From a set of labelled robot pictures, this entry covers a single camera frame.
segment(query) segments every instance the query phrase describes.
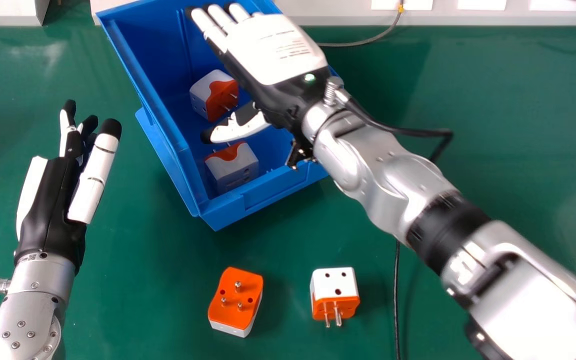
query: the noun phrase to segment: green table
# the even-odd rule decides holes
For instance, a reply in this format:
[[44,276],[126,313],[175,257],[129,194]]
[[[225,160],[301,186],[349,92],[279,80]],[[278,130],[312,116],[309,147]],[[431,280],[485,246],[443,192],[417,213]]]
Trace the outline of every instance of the green table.
[[[376,31],[311,33],[333,41]],[[455,130],[439,161],[446,177],[576,273],[576,27],[413,27],[327,55],[378,119]],[[86,4],[53,4],[42,28],[0,29],[0,277],[12,275],[27,166],[34,155],[57,155],[67,98],[79,119],[94,113],[124,125],[68,309],[69,359],[394,357],[395,239],[329,179],[219,232],[191,217]],[[404,144],[425,154],[434,145]],[[356,269],[361,306],[343,328],[326,329],[311,319],[310,275],[341,265]],[[228,266],[265,278],[246,339],[212,330],[206,316]],[[407,249],[400,291],[406,359],[478,359],[462,335],[466,314]]]

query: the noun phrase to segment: white finger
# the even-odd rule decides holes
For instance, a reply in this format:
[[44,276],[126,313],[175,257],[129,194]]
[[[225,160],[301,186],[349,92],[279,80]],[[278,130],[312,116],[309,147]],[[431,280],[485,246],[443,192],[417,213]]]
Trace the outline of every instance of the white finger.
[[226,46],[226,33],[208,16],[208,14],[196,7],[190,11],[190,18],[197,25],[197,28],[203,33],[203,38],[211,41],[221,52],[225,53],[228,50]]
[[217,23],[217,25],[226,32],[226,34],[230,33],[236,25],[233,18],[231,18],[231,16],[219,5],[212,4],[208,6],[208,15],[212,17],[212,20],[214,20],[214,22]]
[[246,9],[244,9],[244,7],[237,2],[230,4],[228,7],[228,12],[238,23],[241,23],[242,21],[250,18],[249,12],[247,12]]

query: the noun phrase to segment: robotic hand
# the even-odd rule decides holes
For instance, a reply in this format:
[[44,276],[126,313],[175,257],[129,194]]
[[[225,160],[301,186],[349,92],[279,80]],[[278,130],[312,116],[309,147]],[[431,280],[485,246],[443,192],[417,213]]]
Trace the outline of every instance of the robotic hand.
[[415,251],[470,313],[466,335],[485,359],[576,359],[575,276],[404,149],[330,76],[322,50],[290,19],[251,16],[240,4],[225,10],[186,14],[263,116],[255,125],[231,119],[214,139],[269,124],[288,129],[295,140],[286,164],[316,158],[375,226]]
[[11,280],[0,278],[0,360],[50,360],[58,353],[86,225],[101,199],[121,137],[112,118],[75,126],[75,102],[59,114],[59,157],[32,158],[16,213]]

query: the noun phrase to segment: blue bin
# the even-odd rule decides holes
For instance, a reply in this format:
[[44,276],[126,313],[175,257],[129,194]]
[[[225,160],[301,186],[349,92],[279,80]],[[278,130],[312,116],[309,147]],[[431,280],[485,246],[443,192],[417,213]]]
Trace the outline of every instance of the blue bin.
[[[211,0],[224,5],[226,0]],[[238,1],[249,12],[279,13],[271,0]],[[188,211],[220,230],[328,174],[317,163],[284,165],[292,135],[269,127],[246,139],[259,160],[260,176],[218,195],[208,182],[204,158],[226,145],[206,145],[199,134],[210,126],[190,105],[190,86],[214,69],[224,69],[185,7],[197,0],[142,0],[98,13],[112,46],[132,81],[142,109],[135,116]],[[240,89],[240,105],[250,96]]]

